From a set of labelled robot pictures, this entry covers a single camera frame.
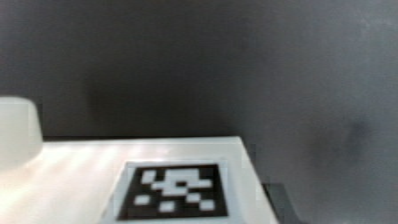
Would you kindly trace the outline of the gripper right finger with black tip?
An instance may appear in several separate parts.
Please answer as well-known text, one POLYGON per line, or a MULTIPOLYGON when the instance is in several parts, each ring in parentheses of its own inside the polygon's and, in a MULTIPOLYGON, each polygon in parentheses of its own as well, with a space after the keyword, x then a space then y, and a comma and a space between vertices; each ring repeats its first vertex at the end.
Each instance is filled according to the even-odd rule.
POLYGON ((279 224, 302 224, 302 221, 295 213, 284 185, 279 183, 265 183, 263 190, 267 197, 270 199, 270 205, 279 224))

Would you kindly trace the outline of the gripper left finger with black tip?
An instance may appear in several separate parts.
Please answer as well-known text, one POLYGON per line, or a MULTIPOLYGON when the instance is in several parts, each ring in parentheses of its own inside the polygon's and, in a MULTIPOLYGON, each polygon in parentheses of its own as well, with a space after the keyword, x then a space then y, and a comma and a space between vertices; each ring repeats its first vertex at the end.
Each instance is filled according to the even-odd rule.
POLYGON ((0 170, 20 167, 43 149, 43 133, 34 102, 0 97, 0 170))

